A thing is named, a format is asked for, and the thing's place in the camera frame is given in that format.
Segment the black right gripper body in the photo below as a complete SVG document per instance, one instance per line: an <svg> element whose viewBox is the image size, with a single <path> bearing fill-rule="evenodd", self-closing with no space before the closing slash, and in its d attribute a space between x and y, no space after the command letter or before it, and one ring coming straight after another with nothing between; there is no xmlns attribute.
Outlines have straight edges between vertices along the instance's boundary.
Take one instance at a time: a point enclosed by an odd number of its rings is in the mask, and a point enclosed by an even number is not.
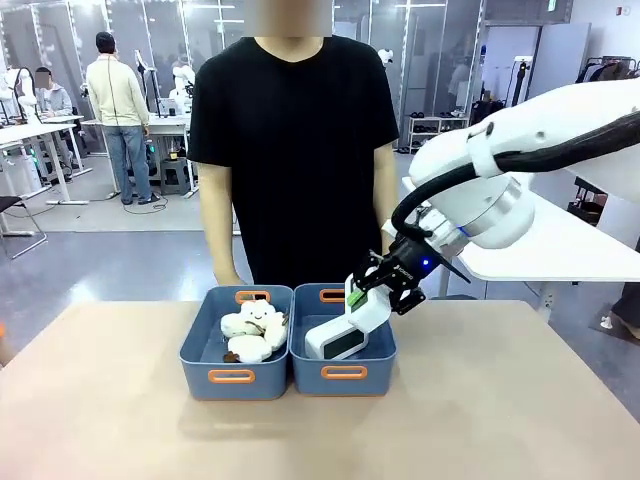
<svg viewBox="0 0 640 480"><path fill-rule="evenodd" d="M441 254L424 241L396 238L381 264L384 284L392 291L416 288L441 265Z"/></svg>

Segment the white digital clock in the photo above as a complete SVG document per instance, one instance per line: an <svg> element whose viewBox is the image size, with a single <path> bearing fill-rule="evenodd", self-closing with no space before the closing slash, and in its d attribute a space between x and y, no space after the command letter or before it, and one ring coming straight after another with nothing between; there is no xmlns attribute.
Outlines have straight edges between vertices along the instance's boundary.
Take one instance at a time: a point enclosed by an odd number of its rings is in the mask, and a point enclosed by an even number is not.
<svg viewBox="0 0 640 480"><path fill-rule="evenodd" d="M347 321L369 334L388 321L391 315L390 290L378 286L362 293L349 278L345 283L345 313Z"/></svg>
<svg viewBox="0 0 640 480"><path fill-rule="evenodd" d="M315 360L344 360L368 343L369 334L355 326L347 315L341 315L306 333L305 354Z"/></svg>

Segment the white cloud plush toy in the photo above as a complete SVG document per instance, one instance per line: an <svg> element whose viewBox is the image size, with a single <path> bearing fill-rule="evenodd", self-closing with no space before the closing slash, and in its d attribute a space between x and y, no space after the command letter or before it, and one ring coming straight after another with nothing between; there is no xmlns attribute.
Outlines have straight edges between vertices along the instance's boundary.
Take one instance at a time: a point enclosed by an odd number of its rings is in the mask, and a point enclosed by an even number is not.
<svg viewBox="0 0 640 480"><path fill-rule="evenodd" d="M262 336L243 335L230 338L224 363L261 363L273 353L272 347Z"/></svg>
<svg viewBox="0 0 640 480"><path fill-rule="evenodd" d="M247 335L248 324L240 313L230 313L221 317L220 330L226 338Z"/></svg>
<svg viewBox="0 0 640 480"><path fill-rule="evenodd" d="M272 352L279 350L288 338L288 323L284 320L269 321L264 327L264 340Z"/></svg>
<svg viewBox="0 0 640 480"><path fill-rule="evenodd" d="M241 305L240 315L243 320L264 326L268 317L276 313L276 308L265 299L248 300Z"/></svg>

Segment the person right forearm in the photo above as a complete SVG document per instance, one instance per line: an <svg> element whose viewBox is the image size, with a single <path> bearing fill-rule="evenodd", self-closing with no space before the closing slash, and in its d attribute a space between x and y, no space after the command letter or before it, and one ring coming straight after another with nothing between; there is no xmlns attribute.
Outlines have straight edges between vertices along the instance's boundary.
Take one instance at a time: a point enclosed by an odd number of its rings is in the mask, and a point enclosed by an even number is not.
<svg viewBox="0 0 640 480"><path fill-rule="evenodd" d="M206 240L213 260L213 270L236 271L233 258L233 227L231 211L203 208L202 220Z"/></svg>

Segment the person left forearm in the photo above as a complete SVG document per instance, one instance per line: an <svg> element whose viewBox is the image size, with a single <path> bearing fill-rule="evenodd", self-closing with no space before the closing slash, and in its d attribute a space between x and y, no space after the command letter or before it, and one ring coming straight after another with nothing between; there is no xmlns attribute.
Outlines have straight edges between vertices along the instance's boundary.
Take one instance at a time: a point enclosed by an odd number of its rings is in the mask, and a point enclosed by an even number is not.
<svg viewBox="0 0 640 480"><path fill-rule="evenodd" d="M397 175L393 146L387 144L374 151L374 208L382 228L397 205Z"/></svg>

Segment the white side table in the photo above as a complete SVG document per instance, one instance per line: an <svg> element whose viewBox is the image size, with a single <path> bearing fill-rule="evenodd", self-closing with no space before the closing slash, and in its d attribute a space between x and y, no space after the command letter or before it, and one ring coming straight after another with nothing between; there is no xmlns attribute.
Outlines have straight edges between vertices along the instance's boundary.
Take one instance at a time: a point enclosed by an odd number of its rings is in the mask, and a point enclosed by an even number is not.
<svg viewBox="0 0 640 480"><path fill-rule="evenodd" d="M539 282L537 310L551 313L560 283L640 282L640 253L533 192L525 197L535 218L520 239L504 249L473 243L459 261L474 277L489 282Z"/></svg>

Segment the white shoe rack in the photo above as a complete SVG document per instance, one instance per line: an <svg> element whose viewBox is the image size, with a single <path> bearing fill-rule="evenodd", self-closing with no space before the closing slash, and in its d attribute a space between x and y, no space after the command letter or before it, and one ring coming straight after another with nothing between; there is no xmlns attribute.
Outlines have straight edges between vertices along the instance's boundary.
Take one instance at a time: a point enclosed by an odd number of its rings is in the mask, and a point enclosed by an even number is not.
<svg viewBox="0 0 640 480"><path fill-rule="evenodd" d="M409 117L409 152L414 154L426 142L434 137L457 129L466 128L469 118L460 112L441 113L439 116L428 117L422 112L414 112Z"/></svg>

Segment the person torso black t-shirt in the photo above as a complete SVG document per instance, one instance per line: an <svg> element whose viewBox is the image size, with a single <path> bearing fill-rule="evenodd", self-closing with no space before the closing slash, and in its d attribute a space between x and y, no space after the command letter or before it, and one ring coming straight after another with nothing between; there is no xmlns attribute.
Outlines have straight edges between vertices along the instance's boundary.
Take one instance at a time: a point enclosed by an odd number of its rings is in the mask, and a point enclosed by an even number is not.
<svg viewBox="0 0 640 480"><path fill-rule="evenodd" d="M371 46L245 37L196 75L188 154L201 215L231 211L257 284L340 283L370 250L387 250L374 151L398 136Z"/></svg>

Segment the dark step stool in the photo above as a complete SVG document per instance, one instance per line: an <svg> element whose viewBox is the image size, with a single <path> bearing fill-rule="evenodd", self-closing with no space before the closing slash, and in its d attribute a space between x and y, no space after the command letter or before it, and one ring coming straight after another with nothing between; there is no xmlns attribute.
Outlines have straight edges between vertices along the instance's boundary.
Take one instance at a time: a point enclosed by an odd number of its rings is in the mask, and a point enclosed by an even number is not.
<svg viewBox="0 0 640 480"><path fill-rule="evenodd" d="M160 190L163 195L186 195L190 191L187 160L164 159L160 163Z"/></svg>

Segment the white office desk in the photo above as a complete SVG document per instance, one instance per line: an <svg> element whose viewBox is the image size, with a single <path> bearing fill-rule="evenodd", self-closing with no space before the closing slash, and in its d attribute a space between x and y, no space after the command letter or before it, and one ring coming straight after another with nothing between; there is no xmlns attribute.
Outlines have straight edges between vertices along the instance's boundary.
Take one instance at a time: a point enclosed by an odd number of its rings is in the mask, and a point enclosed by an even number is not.
<svg viewBox="0 0 640 480"><path fill-rule="evenodd" d="M5 163L4 153L12 148L20 147L26 149L27 145L33 146L35 149L40 147L41 143L46 145L48 159L53 165L53 172L58 180L58 188L61 193L61 200L47 200L47 205L61 206L85 206L90 204L90 200L73 200L70 196L65 173L62 167L62 160L58 152L66 147L66 143L60 136L60 133L67 131L71 137L74 153L77 157L79 171L71 172L70 177L76 178L92 171L91 168L85 169L82 159L79 157L79 150L75 142L73 123L30 123L23 125L10 126L0 129L0 164Z"/></svg>
<svg viewBox="0 0 640 480"><path fill-rule="evenodd" d="M186 150L189 147L189 129L190 129L189 122L190 122L189 115L160 117L158 115L152 114L150 117L150 133L152 136L159 136L162 138L181 136L183 138L184 146ZM91 127L98 128L104 140L105 138L104 132L102 132L101 130L102 125L97 120L81 121L81 125L83 127L91 126ZM107 151L105 155L109 159L108 161L109 173L111 175L111 180L113 185L113 192L110 198L113 198L114 196L117 196L120 193L120 188L119 188L119 184L116 179L116 176L114 174L109 152ZM189 190L182 196L185 199L189 199L198 192L199 187L194 174L195 167L193 166L191 160L189 160L188 158L186 159L186 166L188 170Z"/></svg>

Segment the clothes rack with garments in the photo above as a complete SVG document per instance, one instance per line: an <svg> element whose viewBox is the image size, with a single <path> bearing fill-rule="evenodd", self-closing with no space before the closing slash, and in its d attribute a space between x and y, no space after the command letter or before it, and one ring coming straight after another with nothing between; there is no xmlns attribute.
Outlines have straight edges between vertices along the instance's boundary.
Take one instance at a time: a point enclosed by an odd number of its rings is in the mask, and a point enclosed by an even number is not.
<svg viewBox="0 0 640 480"><path fill-rule="evenodd" d="M588 58L576 83L640 78L640 60L626 56Z"/></svg>

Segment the standing man cream sweater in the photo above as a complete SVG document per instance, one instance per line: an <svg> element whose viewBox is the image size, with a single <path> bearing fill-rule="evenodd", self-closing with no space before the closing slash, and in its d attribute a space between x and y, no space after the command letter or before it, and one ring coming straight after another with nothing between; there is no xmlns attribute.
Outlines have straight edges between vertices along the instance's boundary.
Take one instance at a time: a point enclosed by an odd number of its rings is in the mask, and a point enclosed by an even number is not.
<svg viewBox="0 0 640 480"><path fill-rule="evenodd" d="M95 43L98 57L87 67L87 90L102 127L121 203L155 203L159 197L151 188L145 144L149 111L141 88L133 70L117 58L111 33L97 33Z"/></svg>

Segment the seated person grey hoodie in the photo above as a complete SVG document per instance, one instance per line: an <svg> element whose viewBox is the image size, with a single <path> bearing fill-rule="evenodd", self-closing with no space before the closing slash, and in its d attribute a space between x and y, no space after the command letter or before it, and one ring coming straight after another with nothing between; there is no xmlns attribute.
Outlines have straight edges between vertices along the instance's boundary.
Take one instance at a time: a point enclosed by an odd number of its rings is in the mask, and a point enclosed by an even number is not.
<svg viewBox="0 0 640 480"><path fill-rule="evenodd" d="M73 105L66 89L53 80L46 67L35 71L35 89L38 108L45 118L71 116Z"/></svg>

